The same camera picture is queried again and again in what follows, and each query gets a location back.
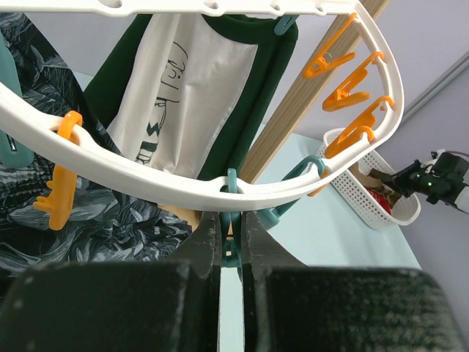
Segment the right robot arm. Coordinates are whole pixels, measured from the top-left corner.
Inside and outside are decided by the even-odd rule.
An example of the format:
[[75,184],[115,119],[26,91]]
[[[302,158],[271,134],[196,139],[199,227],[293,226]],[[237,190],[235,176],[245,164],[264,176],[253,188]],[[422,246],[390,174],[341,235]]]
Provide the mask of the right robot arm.
[[391,175],[383,183],[404,197],[423,194],[432,205],[443,202],[463,213],[468,213],[468,160],[456,153],[433,152],[432,159],[418,159]]

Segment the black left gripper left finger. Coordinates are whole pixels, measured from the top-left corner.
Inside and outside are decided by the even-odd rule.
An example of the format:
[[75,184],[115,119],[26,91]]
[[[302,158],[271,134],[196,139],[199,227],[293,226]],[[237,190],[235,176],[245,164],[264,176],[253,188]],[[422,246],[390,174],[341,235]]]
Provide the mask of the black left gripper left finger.
[[197,229],[157,262],[46,263],[1,307],[3,351],[217,351],[221,224]]

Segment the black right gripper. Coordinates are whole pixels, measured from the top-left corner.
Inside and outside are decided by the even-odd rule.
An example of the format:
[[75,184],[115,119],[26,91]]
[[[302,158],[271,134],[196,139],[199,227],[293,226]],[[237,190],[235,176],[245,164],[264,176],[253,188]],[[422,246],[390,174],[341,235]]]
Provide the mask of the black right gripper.
[[406,198],[414,193],[427,195],[427,190],[424,188],[426,169],[427,166],[416,159],[403,170],[386,176],[383,183]]

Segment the brown striped sock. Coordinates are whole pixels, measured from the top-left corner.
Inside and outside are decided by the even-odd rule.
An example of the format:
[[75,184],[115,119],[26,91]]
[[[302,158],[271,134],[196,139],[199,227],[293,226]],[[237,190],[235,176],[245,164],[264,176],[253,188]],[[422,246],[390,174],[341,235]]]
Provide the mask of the brown striped sock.
[[390,207],[393,208],[402,195],[385,184],[385,181],[390,180],[390,175],[377,169],[371,169],[367,177],[371,179],[369,188],[383,196]]

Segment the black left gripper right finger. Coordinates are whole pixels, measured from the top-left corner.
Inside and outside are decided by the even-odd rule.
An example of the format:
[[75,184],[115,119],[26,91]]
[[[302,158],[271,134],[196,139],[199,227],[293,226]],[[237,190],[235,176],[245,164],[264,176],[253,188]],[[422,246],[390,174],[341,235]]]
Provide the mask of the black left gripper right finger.
[[440,285],[411,268],[311,267],[242,215],[246,351],[466,351]]

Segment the teal plastic clothespin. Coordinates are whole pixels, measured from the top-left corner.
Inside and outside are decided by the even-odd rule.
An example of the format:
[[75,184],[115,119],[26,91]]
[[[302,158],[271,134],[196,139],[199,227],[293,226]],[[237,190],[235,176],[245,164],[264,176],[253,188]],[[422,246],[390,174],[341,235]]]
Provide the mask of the teal plastic clothespin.
[[242,214],[236,212],[220,212],[222,234],[222,264],[224,268],[235,268],[242,281],[242,266],[240,256],[240,231]]

